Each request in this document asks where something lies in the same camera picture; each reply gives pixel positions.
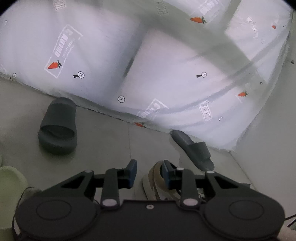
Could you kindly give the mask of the dark grey slide sandal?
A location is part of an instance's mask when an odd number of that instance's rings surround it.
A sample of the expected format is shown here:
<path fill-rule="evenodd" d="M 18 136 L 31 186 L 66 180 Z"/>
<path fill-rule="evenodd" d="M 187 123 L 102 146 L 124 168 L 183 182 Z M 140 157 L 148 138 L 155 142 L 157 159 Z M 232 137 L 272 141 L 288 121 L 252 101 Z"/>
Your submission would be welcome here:
<path fill-rule="evenodd" d="M 67 155 L 77 146 L 76 104 L 65 97 L 53 100 L 41 122 L 38 139 L 53 155 Z"/>

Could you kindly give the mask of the white printed curtain cloth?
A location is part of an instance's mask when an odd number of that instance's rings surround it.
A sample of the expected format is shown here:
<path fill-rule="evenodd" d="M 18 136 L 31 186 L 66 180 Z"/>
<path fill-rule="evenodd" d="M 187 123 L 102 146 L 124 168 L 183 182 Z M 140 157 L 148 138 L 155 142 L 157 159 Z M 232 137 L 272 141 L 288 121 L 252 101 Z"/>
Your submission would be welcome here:
<path fill-rule="evenodd" d="M 288 51 L 285 1 L 1 1 L 1 73 L 233 149 Z"/>

